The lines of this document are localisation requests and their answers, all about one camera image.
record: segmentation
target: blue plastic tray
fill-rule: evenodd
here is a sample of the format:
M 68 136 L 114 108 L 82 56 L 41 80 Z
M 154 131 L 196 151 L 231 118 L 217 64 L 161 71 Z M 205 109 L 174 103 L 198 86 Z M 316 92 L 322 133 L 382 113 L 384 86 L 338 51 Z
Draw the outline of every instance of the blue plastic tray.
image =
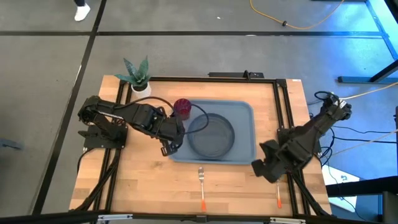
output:
M 212 164 L 251 164 L 256 159 L 256 137 L 254 135 L 254 115 L 252 107 L 243 101 L 227 100 L 190 100 L 204 109 L 207 113 L 215 113 L 226 118 L 235 132 L 234 144 L 223 157 L 213 160 L 197 154 L 184 136 L 183 144 L 178 152 L 170 156 L 176 162 L 212 163 Z M 190 123 L 203 113 L 196 107 L 192 107 L 190 118 L 183 121 L 185 130 Z

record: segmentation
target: white pot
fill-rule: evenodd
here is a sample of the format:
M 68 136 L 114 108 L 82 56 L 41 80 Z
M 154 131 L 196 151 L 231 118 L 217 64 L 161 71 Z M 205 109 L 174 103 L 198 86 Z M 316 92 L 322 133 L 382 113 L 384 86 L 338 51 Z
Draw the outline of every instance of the white pot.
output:
M 138 99 L 139 99 L 139 98 L 144 98 L 144 97 L 150 96 L 150 93 L 152 92 L 152 89 L 150 88 L 149 83 L 148 83 L 148 85 L 147 85 L 147 88 L 145 88 L 145 90 L 136 91 L 136 90 L 132 87 L 132 85 L 131 85 L 131 89 L 132 89 L 132 91 L 134 92 L 134 94 L 137 96 Z

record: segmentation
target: white shoe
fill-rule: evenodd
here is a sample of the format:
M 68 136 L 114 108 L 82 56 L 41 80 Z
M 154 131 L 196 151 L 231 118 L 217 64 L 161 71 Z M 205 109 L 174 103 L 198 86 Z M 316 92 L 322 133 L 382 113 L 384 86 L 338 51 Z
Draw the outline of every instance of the white shoe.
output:
M 82 21 L 83 19 L 86 18 L 89 11 L 90 7 L 87 4 L 85 4 L 84 6 L 78 6 L 75 15 L 75 20 L 77 22 Z

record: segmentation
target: potted plant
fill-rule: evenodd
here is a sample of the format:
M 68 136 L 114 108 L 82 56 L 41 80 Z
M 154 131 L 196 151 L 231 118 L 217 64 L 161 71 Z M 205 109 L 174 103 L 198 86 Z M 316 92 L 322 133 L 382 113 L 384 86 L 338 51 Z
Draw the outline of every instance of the potted plant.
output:
M 117 74 L 115 76 L 121 80 L 129 82 L 131 84 L 132 91 L 138 98 L 149 96 L 152 90 L 149 85 L 150 76 L 148 75 L 148 56 L 146 56 L 141 62 L 138 70 L 127 59 L 124 58 L 123 60 L 129 75 Z

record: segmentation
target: yellow cable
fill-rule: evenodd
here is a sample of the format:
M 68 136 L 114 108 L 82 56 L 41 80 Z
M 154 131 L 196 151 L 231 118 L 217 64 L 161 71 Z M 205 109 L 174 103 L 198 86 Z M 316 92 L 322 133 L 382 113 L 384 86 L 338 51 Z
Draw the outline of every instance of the yellow cable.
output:
M 339 3 L 339 5 L 336 6 L 335 9 L 332 10 L 332 11 L 329 13 L 329 15 L 327 15 L 324 19 L 322 19 L 321 21 L 319 21 L 318 23 L 316 23 L 316 24 L 314 24 L 314 25 L 310 25 L 310 26 L 307 26 L 307 27 L 296 27 L 296 26 L 293 26 L 293 25 L 290 25 L 290 24 L 286 23 L 286 26 L 291 27 L 291 28 L 294 28 L 294 29 L 300 29 L 300 30 L 311 29 L 311 28 L 313 28 L 313 27 L 316 27 L 317 25 L 319 25 L 319 24 L 321 24 L 322 22 L 324 22 L 325 20 L 327 20 L 327 19 L 336 11 L 336 9 L 338 9 L 338 8 L 341 6 L 341 4 L 342 4 L 343 2 L 344 2 L 344 0 L 341 0 L 341 2 Z M 263 13 L 263 12 L 260 12 L 260 11 L 258 11 L 256 8 L 254 8 L 252 0 L 250 0 L 250 6 L 251 6 L 251 8 L 254 10 L 254 12 L 256 12 L 256 13 L 262 15 L 262 16 L 265 16 L 265 17 L 267 17 L 267 18 L 269 18 L 269 19 L 272 19 L 273 21 L 276 21 L 276 22 L 278 22 L 278 23 L 280 23 L 280 24 L 283 25 L 284 21 L 280 21 L 280 20 L 278 20 L 278 19 L 276 19 L 276 18 L 274 18 L 274 17 L 272 17 L 272 16 L 268 16 L 267 14 L 265 14 L 265 13 Z
M 385 86 L 385 87 L 383 87 L 383 88 L 378 88 L 377 90 L 367 91 L 366 93 L 361 93 L 361 94 L 358 94 L 358 95 L 353 95 L 353 96 L 344 97 L 344 98 L 340 98 L 340 99 L 341 99 L 341 100 L 348 100 L 348 99 L 356 98 L 356 97 L 359 97 L 359 96 L 366 95 L 366 94 L 368 94 L 368 93 L 374 93 L 375 91 L 385 90 L 386 88 L 390 88 L 390 87 L 392 87 L 393 85 L 396 85 L 396 84 L 398 84 L 398 82 L 393 83 L 393 84 L 388 85 L 388 86 Z
M 362 144 L 358 144 L 358 145 L 356 145 L 356 146 L 349 147 L 349 148 L 347 148 L 347 149 L 343 149 L 343 150 L 341 150 L 341 151 L 339 151 L 339 152 L 336 152 L 336 153 L 332 154 L 332 156 L 335 156 L 335 155 L 340 154 L 340 153 L 342 153 L 342 152 L 345 152 L 345 151 L 347 151 L 347 150 L 354 149 L 354 148 L 359 147 L 359 146 L 363 146 L 363 145 L 365 145 L 365 144 L 372 143 L 372 142 L 374 142 L 374 141 L 377 141 L 377 140 L 379 140 L 379 139 L 385 138 L 385 137 L 387 137 L 387 136 L 389 136 L 389 135 L 391 135 L 391 134 L 394 134 L 394 133 L 396 133 L 396 132 L 398 132 L 398 129 L 396 129 L 395 131 L 391 131 L 390 133 L 385 134 L 385 135 L 383 135 L 383 136 L 381 136 L 381 137 L 379 137 L 379 138 L 377 138 L 377 139 L 373 139 L 373 140 L 364 142 L 364 143 L 362 143 Z

